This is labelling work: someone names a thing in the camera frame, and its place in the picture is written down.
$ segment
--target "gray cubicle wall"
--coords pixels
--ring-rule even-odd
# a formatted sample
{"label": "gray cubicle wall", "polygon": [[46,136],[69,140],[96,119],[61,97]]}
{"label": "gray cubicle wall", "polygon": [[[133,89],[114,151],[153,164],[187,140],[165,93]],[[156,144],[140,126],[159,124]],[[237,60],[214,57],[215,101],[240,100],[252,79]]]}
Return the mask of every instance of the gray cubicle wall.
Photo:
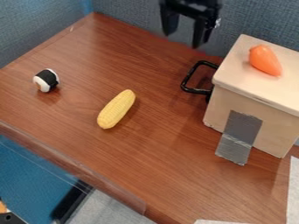
{"label": "gray cubicle wall", "polygon": [[[94,10],[162,34],[158,0],[93,0]],[[222,0],[221,26],[202,46],[209,54],[225,56],[245,33],[299,51],[299,0]],[[192,22],[183,18],[170,39],[191,43]]]}
{"label": "gray cubicle wall", "polygon": [[0,68],[93,11],[92,0],[1,0]]}

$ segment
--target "gray carpet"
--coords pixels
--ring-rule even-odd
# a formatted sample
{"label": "gray carpet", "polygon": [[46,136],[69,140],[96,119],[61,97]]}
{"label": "gray carpet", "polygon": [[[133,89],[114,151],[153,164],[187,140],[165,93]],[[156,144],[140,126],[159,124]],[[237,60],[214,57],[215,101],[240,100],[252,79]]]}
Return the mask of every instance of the gray carpet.
{"label": "gray carpet", "polygon": [[103,192],[93,190],[67,224],[155,224]]}

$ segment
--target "wooden box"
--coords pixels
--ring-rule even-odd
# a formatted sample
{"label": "wooden box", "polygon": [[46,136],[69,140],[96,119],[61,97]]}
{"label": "wooden box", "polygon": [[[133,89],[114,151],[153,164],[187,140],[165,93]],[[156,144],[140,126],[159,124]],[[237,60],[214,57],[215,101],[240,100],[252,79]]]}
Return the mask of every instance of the wooden box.
{"label": "wooden box", "polygon": [[[282,64],[274,77],[250,66],[249,49],[270,46]],[[299,52],[241,35],[212,80],[215,85],[204,123],[223,132],[231,110],[258,117],[254,147],[283,158],[299,137]]]}

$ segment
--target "black handle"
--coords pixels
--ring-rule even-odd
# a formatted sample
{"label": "black handle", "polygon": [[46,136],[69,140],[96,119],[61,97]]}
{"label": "black handle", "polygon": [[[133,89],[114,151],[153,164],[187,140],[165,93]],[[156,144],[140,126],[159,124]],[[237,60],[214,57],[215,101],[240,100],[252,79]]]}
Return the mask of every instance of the black handle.
{"label": "black handle", "polygon": [[209,89],[201,89],[201,88],[192,88],[192,87],[187,87],[187,83],[189,81],[189,79],[192,77],[192,75],[194,74],[194,72],[196,71],[196,69],[199,66],[207,66],[207,67],[211,67],[213,69],[218,69],[219,66],[215,65],[209,61],[206,60],[200,60],[198,61],[189,71],[189,73],[187,74],[186,77],[184,77],[182,83],[181,83],[181,88],[187,92],[187,93],[192,93],[192,94],[196,94],[196,95],[211,95],[212,90]]}

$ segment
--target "wood grain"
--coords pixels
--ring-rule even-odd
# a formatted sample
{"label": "wood grain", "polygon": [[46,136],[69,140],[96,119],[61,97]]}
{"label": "wood grain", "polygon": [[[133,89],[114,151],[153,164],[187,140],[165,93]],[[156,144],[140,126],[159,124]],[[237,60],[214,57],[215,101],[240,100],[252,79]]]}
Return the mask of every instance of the wood grain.
{"label": "wood grain", "polygon": [[[221,59],[110,17],[84,21],[0,71],[0,117],[25,135],[1,132],[94,186],[102,180],[91,172],[132,192],[158,223],[284,223],[296,148],[284,159],[253,149],[245,167],[216,157],[220,133],[202,123],[205,98],[179,88],[197,60]],[[31,83],[46,67],[61,79],[49,94]],[[211,72],[198,71],[192,83]],[[98,113],[126,88],[136,103],[116,127],[101,129]]]}

